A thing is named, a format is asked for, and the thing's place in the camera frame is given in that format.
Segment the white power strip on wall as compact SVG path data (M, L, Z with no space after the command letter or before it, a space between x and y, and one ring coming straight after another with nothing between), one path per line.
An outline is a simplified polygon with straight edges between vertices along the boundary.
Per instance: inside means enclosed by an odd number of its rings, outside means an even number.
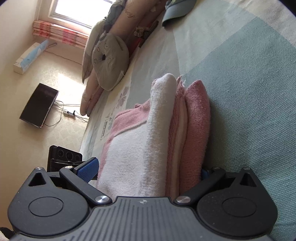
M75 113L71 113L69 111L63 111L63 115L69 118L75 118Z

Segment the floral cream rolled quilt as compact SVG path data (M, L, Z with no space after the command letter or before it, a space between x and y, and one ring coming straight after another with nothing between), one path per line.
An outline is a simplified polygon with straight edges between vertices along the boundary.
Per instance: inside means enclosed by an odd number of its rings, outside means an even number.
M103 91L111 91L124 77L135 48L157 27L165 1L115 1L108 15L91 30L82 60L86 84L80 114L89 116Z

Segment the pink and white knit sweater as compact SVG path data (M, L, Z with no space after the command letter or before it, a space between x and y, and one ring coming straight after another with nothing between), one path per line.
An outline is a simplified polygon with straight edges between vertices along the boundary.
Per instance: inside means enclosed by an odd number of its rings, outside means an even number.
M100 158L97 188L118 196L176 198L199 183L210 132L203 83L168 73L143 104L120 112Z

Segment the air conditioner with blue cover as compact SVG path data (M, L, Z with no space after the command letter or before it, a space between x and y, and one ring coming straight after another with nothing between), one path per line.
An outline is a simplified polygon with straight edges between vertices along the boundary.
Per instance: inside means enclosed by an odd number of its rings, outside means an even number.
M31 64L48 48L57 45L57 43L49 43L49 40L45 40L41 43L35 42L27 49L14 63L13 71L15 73L23 75Z

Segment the window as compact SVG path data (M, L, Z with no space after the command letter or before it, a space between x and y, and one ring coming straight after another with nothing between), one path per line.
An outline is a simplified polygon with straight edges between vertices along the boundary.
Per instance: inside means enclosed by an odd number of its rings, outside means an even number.
M110 0L53 1L50 16L91 28L108 15L114 2Z

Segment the grey folded cloth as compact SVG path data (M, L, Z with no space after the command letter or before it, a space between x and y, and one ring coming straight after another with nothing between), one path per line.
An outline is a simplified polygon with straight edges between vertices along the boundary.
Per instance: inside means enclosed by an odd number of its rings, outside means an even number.
M103 19L104 32L108 33L111 27L115 24L121 12L125 9L127 0L117 0L115 1L108 12L108 15Z

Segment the left striped curtain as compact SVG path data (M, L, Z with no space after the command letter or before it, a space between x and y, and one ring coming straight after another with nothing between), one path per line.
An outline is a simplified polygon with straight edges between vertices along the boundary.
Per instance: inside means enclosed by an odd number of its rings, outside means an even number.
M51 39L80 49L85 48L89 38L88 34L40 20L33 22L33 35Z

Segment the black hair clip with flower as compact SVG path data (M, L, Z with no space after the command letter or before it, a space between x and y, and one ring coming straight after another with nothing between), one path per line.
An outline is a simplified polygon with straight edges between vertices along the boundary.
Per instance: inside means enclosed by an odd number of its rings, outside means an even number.
M138 47L141 48L152 32L157 28L159 21L154 21L150 27L136 27L133 35L140 39Z

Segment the grey pillow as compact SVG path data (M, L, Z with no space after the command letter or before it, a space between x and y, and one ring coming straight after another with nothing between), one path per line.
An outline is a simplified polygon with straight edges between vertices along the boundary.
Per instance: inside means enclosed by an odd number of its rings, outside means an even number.
M90 73L93 69L92 52L94 50L95 45L99 41L99 37L104 32L105 25L106 25L106 18L96 23L90 32L90 35L85 45L85 49L83 53L82 83L84 83L85 79L87 79L90 76Z

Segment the grey cat face cushion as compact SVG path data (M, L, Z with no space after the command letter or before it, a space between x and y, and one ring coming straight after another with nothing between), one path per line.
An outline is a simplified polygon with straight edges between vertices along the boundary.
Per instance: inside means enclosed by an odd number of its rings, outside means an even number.
M125 42L112 33L103 33L92 52L92 64L100 87L111 91L124 77L129 66Z

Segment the black device with round ports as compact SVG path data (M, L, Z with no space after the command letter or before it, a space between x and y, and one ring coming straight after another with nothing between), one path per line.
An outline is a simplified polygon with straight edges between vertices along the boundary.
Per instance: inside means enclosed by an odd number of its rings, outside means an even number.
M81 153L66 149L61 146L52 145L49 148L47 172L57 172L62 167L76 167L83 162Z

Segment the blue baseball cap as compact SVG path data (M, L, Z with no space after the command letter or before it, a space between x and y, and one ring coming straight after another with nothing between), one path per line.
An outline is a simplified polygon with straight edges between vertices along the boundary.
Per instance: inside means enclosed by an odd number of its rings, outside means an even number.
M165 14L162 19L162 26L165 27L173 19L187 15L195 6L197 0L172 0L165 5Z

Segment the black wall television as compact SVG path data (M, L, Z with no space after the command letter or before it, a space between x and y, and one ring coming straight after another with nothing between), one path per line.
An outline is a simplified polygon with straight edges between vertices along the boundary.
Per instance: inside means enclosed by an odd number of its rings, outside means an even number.
M20 115L20 120L41 128L58 96L58 93L58 90L39 83L25 105L25 108Z

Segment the red stick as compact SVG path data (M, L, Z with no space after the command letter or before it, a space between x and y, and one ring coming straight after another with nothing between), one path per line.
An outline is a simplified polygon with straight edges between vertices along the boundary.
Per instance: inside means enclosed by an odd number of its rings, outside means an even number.
M146 40L147 40L147 36L142 36L140 38L134 37L130 42L130 47L129 47L130 54L132 54L137 47L140 48Z

